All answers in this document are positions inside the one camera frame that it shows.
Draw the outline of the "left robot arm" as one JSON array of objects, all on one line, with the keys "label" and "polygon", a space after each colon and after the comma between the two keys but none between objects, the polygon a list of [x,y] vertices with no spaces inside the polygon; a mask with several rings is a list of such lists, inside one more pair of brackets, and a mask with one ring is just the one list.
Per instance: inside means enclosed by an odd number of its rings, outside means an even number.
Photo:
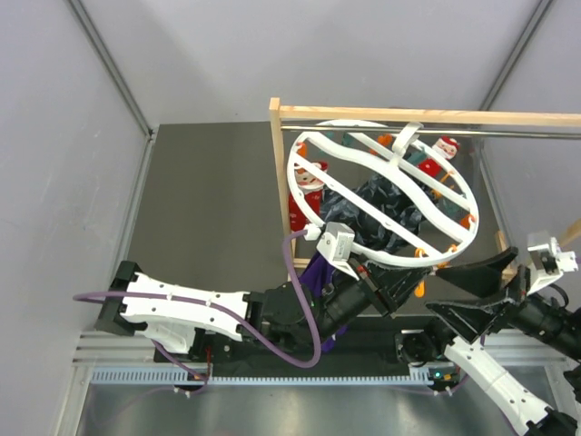
[{"label": "left robot arm", "polygon": [[94,324],[118,336],[142,332],[170,353],[196,360],[210,332],[236,344],[258,343],[309,368],[369,307],[393,314],[428,275],[426,268],[350,263],[345,274],[318,259],[302,275],[265,292],[215,292],[169,284],[123,261]]}]

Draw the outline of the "purple sock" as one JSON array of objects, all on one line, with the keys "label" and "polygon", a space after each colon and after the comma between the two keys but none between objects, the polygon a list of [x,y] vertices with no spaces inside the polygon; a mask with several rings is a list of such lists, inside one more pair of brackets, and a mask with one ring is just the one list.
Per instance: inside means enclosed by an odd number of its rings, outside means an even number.
[{"label": "purple sock", "polygon": [[[335,268],[319,253],[315,253],[308,263],[306,269],[299,277],[301,285],[305,285],[311,293],[313,299],[318,300],[322,296],[323,288],[330,284]],[[346,325],[341,326],[328,339],[321,343],[323,353],[330,352],[336,345],[337,339],[348,330]]]}]

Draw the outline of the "red santa sock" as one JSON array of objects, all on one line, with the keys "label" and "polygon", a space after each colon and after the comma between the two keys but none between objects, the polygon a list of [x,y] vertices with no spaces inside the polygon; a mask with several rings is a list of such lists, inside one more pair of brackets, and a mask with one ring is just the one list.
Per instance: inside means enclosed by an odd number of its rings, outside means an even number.
[{"label": "red santa sock", "polygon": [[289,219],[293,232],[303,230],[307,224],[324,224],[321,206],[325,183],[308,169],[289,163]]}]

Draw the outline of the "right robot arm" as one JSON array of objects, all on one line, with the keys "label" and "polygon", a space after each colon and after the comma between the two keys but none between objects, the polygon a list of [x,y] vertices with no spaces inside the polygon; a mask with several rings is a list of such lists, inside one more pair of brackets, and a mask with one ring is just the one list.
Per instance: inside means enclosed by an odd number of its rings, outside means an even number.
[{"label": "right robot arm", "polygon": [[[441,280],[471,294],[469,301],[427,302],[435,318],[420,331],[403,332],[399,355],[409,364],[454,364],[500,409],[516,435],[577,435],[580,432],[580,312],[543,291],[562,292],[558,281],[578,270],[572,251],[535,243],[529,261],[505,270],[517,249],[477,263],[437,266]],[[510,365],[564,368],[570,405],[551,406],[509,370]]]}]

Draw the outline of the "white round clip hanger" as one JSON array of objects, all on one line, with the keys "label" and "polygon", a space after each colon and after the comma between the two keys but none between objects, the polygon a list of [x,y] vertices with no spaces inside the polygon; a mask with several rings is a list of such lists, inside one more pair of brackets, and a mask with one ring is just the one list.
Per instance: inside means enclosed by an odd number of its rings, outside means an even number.
[{"label": "white round clip hanger", "polygon": [[448,263],[476,239],[475,195],[453,161],[458,139],[420,140],[422,124],[373,137],[372,122],[335,119],[301,133],[286,177],[290,229],[337,224],[351,250],[394,266]]}]

